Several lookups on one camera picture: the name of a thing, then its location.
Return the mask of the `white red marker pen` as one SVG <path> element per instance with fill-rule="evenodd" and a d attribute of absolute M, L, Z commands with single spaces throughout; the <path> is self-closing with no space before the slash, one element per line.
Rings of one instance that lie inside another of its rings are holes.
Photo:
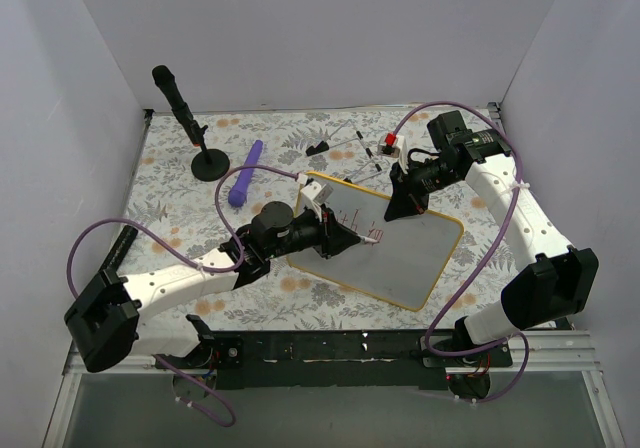
<path fill-rule="evenodd" d="M 361 242 L 362 242 L 362 243 L 364 243 L 364 244 L 372 244 L 372 245 L 375 245 L 375 244 L 378 244 L 378 243 L 379 243 L 379 240 L 374 239 L 374 238 L 371 238 L 371 237 L 366 237 L 366 236 L 360 236 L 360 240 L 361 240 Z"/>

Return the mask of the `yellow framed whiteboard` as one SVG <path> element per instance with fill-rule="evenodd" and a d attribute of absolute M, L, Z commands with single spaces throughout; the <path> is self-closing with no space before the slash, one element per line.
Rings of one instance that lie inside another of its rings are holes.
<path fill-rule="evenodd" d="M 326 205 L 339 223 L 376 242 L 330 259 L 304 250 L 288 255 L 289 265 L 401 308 L 421 310 L 462 238 L 462 222 L 433 211 L 387 222 L 390 196 L 323 173 L 307 175 L 332 189 Z"/>

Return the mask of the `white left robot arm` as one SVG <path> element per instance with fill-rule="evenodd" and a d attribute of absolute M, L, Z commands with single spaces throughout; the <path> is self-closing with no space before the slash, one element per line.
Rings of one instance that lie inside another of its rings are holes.
<path fill-rule="evenodd" d="M 134 352 L 181 358 L 200 368 L 213 354 L 203 323 L 194 321 L 195 332 L 185 337 L 149 335 L 143 323 L 197 298 L 249 285 L 269 273 L 275 258 L 312 249 L 331 259 L 366 241 L 325 206 L 295 215 L 289 205 L 270 202 L 234 238 L 196 260 L 142 274 L 99 271 L 76 293 L 64 322 L 90 373 L 110 369 Z"/>

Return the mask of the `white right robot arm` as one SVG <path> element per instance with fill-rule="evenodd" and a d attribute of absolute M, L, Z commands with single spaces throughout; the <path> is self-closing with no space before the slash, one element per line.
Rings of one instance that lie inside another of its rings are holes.
<path fill-rule="evenodd" d="M 465 110 L 455 103 L 451 111 L 428 122 L 434 149 L 423 161 L 413 159 L 413 150 L 397 131 L 381 138 L 378 152 L 394 161 L 386 221 L 423 214 L 432 194 L 464 182 L 499 226 L 496 240 L 474 271 L 482 271 L 502 242 L 515 258 L 519 273 L 502 289 L 499 300 L 455 323 L 448 354 L 471 366 L 502 339 L 582 312 L 599 261 L 592 249 L 576 248 L 549 220 L 522 179 L 515 149 L 495 123 L 473 131 L 463 119 Z"/>

